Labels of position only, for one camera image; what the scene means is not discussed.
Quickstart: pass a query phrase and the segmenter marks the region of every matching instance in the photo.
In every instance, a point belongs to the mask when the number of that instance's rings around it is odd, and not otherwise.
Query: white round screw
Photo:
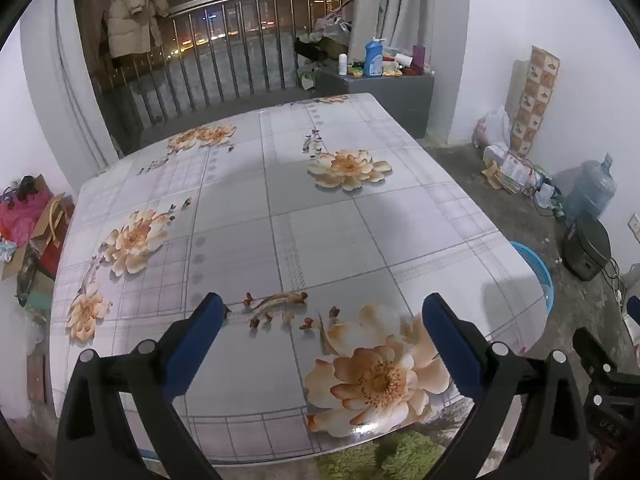
[[[86,350],[82,350],[80,354],[80,360],[83,363],[88,363],[91,359],[94,358],[94,351],[87,348]]]
[[[566,355],[561,350],[554,350],[552,356],[554,358],[554,361],[558,363],[566,362]]]
[[[145,339],[138,345],[138,352],[141,354],[151,354],[156,348],[156,342],[153,339]]]
[[[505,356],[509,353],[509,347],[504,343],[494,343],[491,345],[491,350],[494,351],[494,354],[499,356]]]

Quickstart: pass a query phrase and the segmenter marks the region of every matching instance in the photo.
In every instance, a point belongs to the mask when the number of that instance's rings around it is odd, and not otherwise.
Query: white plastic bag
[[[482,117],[476,127],[474,128],[474,134],[472,140],[476,148],[489,146],[496,144],[504,150],[509,149],[511,124],[509,117],[504,106],[501,106],[499,110],[492,110],[487,112]]]

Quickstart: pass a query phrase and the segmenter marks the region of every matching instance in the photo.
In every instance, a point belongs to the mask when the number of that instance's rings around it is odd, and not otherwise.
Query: electrical outlet
[[[632,217],[629,219],[628,225],[636,236],[636,240],[640,242],[640,217],[637,213],[633,213]]]

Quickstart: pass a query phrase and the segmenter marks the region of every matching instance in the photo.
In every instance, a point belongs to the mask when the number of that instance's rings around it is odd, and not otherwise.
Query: bottle label
[[[382,54],[378,54],[371,60],[369,73],[371,75],[382,75]]]

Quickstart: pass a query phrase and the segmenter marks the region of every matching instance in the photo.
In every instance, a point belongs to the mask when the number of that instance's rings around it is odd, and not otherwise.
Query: pink plastic bag
[[[25,202],[14,200],[14,207],[9,209],[6,203],[0,203],[0,223],[2,231],[11,233],[11,239],[18,245],[24,245],[31,238],[43,209],[49,203],[50,194],[38,192],[27,195]]]

